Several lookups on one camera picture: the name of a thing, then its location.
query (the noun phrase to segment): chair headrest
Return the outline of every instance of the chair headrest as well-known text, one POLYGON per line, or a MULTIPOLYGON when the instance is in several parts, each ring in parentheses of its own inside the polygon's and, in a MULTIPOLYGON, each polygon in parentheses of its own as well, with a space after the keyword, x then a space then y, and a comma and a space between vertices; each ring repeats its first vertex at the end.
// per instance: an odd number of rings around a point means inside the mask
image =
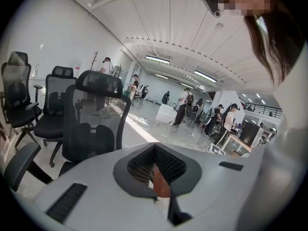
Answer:
POLYGON ((112 98, 121 98, 123 95, 122 81, 120 78, 86 70, 76 82, 79 90, 112 98))
POLYGON ((72 78, 74 76, 74 70, 72 67, 56 66, 52 70, 52 76, 60 78, 72 78))
POLYGON ((11 66, 26 66, 28 65, 28 55, 24 52, 13 51, 8 60, 8 65, 11 66))

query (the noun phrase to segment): camera lens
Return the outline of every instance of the camera lens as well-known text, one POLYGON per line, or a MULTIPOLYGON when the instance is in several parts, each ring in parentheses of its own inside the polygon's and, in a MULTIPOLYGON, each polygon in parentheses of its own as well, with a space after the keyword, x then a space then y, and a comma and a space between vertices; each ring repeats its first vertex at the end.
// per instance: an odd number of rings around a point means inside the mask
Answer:
POLYGON ((214 13, 214 16, 215 16, 215 17, 221 17, 221 12, 220 12, 220 11, 216 11, 216 12, 214 13))

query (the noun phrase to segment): railing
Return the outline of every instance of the railing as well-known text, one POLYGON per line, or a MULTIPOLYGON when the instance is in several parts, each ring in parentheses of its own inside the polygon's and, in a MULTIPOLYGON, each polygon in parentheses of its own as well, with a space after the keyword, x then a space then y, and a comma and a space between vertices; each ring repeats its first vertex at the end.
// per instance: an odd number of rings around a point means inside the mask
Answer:
POLYGON ((279 118, 279 119, 281 119, 281 117, 282 117, 282 109, 270 107, 270 106, 265 106, 265 105, 260 105, 260 104, 246 103, 243 99, 241 99, 241 101, 243 103, 245 103, 245 106, 244 106, 245 110, 264 114, 264 115, 279 118))

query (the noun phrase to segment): ceiling light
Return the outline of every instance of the ceiling light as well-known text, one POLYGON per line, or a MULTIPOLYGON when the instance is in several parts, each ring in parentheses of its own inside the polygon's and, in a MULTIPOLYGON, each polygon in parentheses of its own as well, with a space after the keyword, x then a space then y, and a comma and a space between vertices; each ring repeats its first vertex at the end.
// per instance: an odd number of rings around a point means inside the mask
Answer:
POLYGON ((158 61, 158 62, 161 62, 161 63, 170 64, 170 61, 164 60, 164 59, 161 59, 161 58, 158 58, 158 57, 146 56, 146 58, 150 59, 150 60, 158 61))
POLYGON ((181 83, 181 85, 184 85, 184 86, 186 86, 186 87, 189 87, 189 88, 191 88, 191 89, 194 89, 193 87, 187 86, 187 85, 185 85, 185 84, 183 84, 183 83, 181 83))
POLYGON ((156 76, 158 76, 158 77, 161 77, 161 78, 165 78, 165 79, 168 79, 167 77, 165 77, 165 76, 161 76, 161 75, 157 75, 157 74, 155 74, 156 76))
POLYGON ((206 74, 201 73, 201 72, 199 72, 199 71, 197 71, 197 70, 194 71, 194 74, 199 75, 199 76, 202 76, 203 78, 206 78, 206 79, 208 79, 208 80, 210 80, 210 81, 213 81, 214 83, 217 82, 217 80, 215 80, 215 79, 211 78, 210 76, 207 76, 206 74))

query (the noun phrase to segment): black pants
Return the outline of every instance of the black pants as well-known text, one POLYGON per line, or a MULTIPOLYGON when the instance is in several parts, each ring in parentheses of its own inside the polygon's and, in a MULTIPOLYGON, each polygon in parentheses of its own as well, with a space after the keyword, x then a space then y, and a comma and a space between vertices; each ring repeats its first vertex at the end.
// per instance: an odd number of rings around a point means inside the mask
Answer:
POLYGON ((95 96, 96 98, 96 111, 99 111, 105 106, 105 96, 95 96))
POLYGON ((212 130, 213 130, 213 127, 215 126, 217 121, 215 120, 211 120, 209 124, 207 124, 206 128, 204 129, 204 133, 206 135, 210 135, 212 130))
POLYGON ((215 140, 214 145, 218 145, 222 142, 223 138, 228 134, 228 130, 225 129, 224 126, 222 126, 218 138, 215 140))
POLYGON ((184 115, 185 115, 185 108, 186 108, 186 105, 185 105, 185 104, 182 104, 182 105, 179 107, 177 116, 175 117, 175 121, 174 121, 174 123, 173 123, 174 125, 179 125, 179 124, 181 124, 181 122, 183 121, 183 118, 184 118, 184 115))

